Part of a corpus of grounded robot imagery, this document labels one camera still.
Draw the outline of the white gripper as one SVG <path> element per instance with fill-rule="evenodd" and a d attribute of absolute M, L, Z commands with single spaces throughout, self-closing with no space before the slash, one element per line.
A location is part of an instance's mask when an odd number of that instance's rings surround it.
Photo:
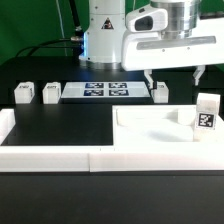
<path fill-rule="evenodd" d="M 145 70 L 148 87 L 157 82 L 152 70 L 197 66 L 194 84 L 205 65 L 224 63 L 224 17 L 200 17 L 201 0 L 150 0 L 126 15 L 122 67 Z"/>

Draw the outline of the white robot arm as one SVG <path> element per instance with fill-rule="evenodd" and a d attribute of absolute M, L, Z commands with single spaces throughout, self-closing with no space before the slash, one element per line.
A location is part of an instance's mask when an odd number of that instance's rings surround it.
<path fill-rule="evenodd" d="M 224 63 L 224 17 L 202 18 L 201 0 L 150 0 L 125 12 L 125 0 L 89 0 L 90 25 L 80 63 L 97 69 L 142 70 L 194 66 L 198 80 L 207 65 Z"/>

